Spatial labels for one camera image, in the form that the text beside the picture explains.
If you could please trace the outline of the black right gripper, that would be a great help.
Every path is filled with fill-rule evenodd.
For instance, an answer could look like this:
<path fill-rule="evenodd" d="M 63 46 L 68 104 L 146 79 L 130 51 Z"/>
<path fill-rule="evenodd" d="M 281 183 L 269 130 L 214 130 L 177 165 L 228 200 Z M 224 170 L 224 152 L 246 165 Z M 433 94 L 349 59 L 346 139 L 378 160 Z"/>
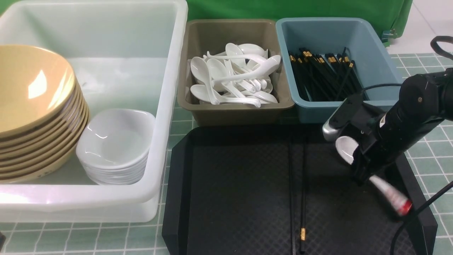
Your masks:
<path fill-rule="evenodd" d="M 369 133 L 358 141 L 353 152 L 352 179 L 359 186 L 386 168 L 405 150 L 440 122 L 435 103 L 399 100 L 386 113 L 368 122 Z"/>

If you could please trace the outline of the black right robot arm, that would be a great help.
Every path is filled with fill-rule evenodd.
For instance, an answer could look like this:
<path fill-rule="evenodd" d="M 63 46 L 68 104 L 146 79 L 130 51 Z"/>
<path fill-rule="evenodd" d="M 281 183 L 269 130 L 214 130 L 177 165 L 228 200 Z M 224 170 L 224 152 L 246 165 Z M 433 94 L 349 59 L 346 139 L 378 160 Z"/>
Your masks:
<path fill-rule="evenodd" d="M 348 131 L 358 143 L 351 174 L 362 185 L 442 121 L 452 120 L 452 69 L 407 78 L 398 101 L 387 112 L 358 96 L 350 101 L 343 104 L 346 116 L 341 131 Z"/>

